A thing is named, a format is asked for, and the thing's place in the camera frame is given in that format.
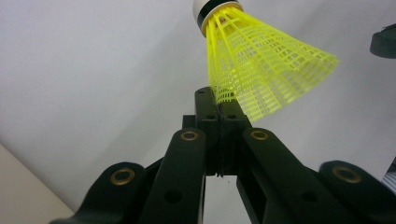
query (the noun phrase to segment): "brass insert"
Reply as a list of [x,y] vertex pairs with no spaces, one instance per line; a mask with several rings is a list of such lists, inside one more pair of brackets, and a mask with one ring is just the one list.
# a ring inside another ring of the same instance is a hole
[[361,176],[346,166],[335,166],[332,168],[332,173],[339,179],[342,179],[350,184],[357,184],[361,182]]
[[196,140],[198,136],[199,135],[196,132],[187,131],[181,134],[181,139],[186,141],[193,141]]
[[111,177],[111,183],[114,185],[126,185],[134,179],[134,171],[130,168],[121,168],[118,171],[114,172]]
[[257,140],[266,140],[269,137],[268,133],[263,131],[253,131],[250,133],[250,136]]

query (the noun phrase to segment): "white wall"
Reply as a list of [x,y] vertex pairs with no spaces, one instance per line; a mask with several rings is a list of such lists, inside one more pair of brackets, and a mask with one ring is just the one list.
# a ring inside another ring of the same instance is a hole
[[72,211],[0,145],[0,223],[46,224]]

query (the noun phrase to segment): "yellow plastic mesh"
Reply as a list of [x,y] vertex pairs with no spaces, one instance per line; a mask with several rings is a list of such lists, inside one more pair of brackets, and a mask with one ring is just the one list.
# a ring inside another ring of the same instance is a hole
[[216,102],[236,99],[251,121],[309,91],[339,63],[234,7],[208,20],[206,41]]

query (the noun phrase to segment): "shuttlecock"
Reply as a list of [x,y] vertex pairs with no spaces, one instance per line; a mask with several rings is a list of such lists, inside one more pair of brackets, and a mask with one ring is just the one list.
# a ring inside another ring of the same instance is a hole
[[250,121],[309,91],[339,63],[243,12],[233,0],[195,0],[206,37],[209,85],[216,103],[236,99]]

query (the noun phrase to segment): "white ceiling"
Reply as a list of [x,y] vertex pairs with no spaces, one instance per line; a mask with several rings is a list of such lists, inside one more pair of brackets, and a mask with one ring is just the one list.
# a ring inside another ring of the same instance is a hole
[[[253,125],[318,169],[342,160],[382,178],[396,156],[396,61],[369,52],[394,0],[240,1],[338,55],[311,92]],[[192,1],[2,1],[0,144],[72,209],[108,166],[163,156],[207,85]],[[232,177],[208,178],[205,223],[247,223]]]

